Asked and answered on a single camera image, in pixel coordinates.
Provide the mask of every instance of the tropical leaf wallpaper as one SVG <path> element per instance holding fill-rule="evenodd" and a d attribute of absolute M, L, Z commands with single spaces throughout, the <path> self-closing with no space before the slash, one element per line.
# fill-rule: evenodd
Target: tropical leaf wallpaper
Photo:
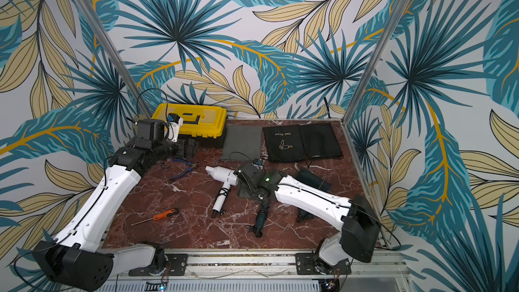
<path fill-rule="evenodd" d="M 89 0 L 152 109 L 341 117 L 396 0 Z M 71 0 L 0 0 L 0 271 L 63 228 L 142 117 Z M 348 130 L 417 290 L 515 291 L 519 0 L 411 0 Z M 57 289 L 30 255 L 31 284 Z"/>
<path fill-rule="evenodd" d="M 343 96 L 360 96 L 347 128 L 417 291 L 519 290 L 518 23 L 519 0 L 411 0 Z"/>

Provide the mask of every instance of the orange screwdriver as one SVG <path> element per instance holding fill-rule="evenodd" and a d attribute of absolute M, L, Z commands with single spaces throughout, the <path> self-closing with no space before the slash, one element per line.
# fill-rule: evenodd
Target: orange screwdriver
<path fill-rule="evenodd" d="M 178 214 L 178 208 L 172 208 L 171 210 L 167 210 L 161 214 L 157 214 L 156 216 L 152 217 L 152 218 L 149 218 L 149 219 L 146 219 L 146 220 L 143 220 L 141 222 L 137 222 L 136 224 L 141 224 L 143 222 L 146 222 L 146 221 L 150 221 L 150 220 L 155 220 L 155 221 L 158 221 L 160 219 L 163 219 L 163 218 L 169 218 L 169 217 L 172 217 L 174 216 L 175 214 Z"/>

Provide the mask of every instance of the ventilated metal panel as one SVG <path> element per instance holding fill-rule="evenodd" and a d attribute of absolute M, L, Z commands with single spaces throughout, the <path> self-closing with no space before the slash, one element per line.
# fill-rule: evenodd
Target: ventilated metal panel
<path fill-rule="evenodd" d="M 163 291 L 196 292 L 314 292 L 315 280 L 170 280 Z M 157 281 L 119 280 L 117 292 L 160 291 Z M 115 292 L 115 281 L 107 281 L 98 292 Z"/>

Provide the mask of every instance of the screwdriver shaft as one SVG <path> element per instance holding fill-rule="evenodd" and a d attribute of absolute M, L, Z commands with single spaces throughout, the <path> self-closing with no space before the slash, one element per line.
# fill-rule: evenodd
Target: screwdriver shaft
<path fill-rule="evenodd" d="M 141 222 L 137 222 L 136 224 L 141 224 L 141 223 L 143 223 L 143 222 L 150 221 L 150 220 L 153 220 L 153 218 L 149 218 L 149 219 L 143 220 L 143 221 L 141 221 Z"/>

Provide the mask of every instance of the black drawstring bag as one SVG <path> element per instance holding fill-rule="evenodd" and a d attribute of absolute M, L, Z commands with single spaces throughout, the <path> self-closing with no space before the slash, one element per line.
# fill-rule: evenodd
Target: black drawstring bag
<path fill-rule="evenodd" d="M 308 159 L 342 159 L 341 147 L 330 122 L 302 125 L 300 131 Z"/>
<path fill-rule="evenodd" d="M 264 127 L 263 133 L 270 162 L 342 158 L 341 147 L 330 122 Z"/>
<path fill-rule="evenodd" d="M 298 162 L 306 159 L 299 125 L 264 127 L 263 133 L 270 162 Z"/>

